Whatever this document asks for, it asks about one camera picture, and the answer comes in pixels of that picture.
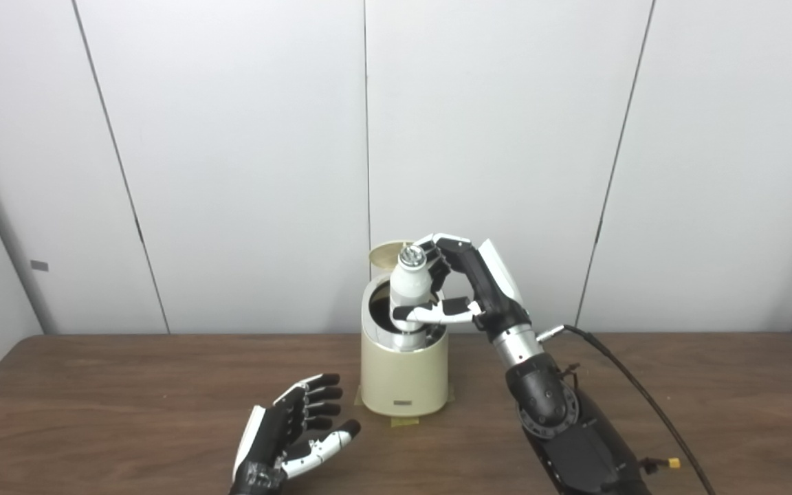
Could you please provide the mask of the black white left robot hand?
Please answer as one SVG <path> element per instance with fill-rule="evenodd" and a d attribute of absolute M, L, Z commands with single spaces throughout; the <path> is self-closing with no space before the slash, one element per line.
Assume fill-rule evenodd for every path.
<path fill-rule="evenodd" d="M 280 494 L 287 481 L 318 469 L 362 430 L 355 419 L 334 427 L 342 412 L 340 376 L 314 374 L 295 382 L 269 406 L 255 405 L 240 438 L 230 494 Z"/>

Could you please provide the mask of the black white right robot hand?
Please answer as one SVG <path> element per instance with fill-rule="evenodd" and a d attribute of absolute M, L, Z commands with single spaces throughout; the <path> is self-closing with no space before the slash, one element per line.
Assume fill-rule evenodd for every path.
<path fill-rule="evenodd" d="M 390 280 L 390 319 L 397 329 L 412 332 L 424 325 L 448 326 L 472 322 L 493 341 L 510 329 L 528 329 L 529 313 L 520 301 L 509 270 L 487 239 L 475 247 L 469 239 L 450 234 L 430 234 L 408 246 L 409 254 L 423 254 L 423 266 L 405 266 L 405 274 L 420 273 L 430 281 L 422 283 L 428 292 L 438 292 L 447 276 L 462 274 L 468 281 L 471 297 L 440 298 L 400 294 L 395 279 Z"/>

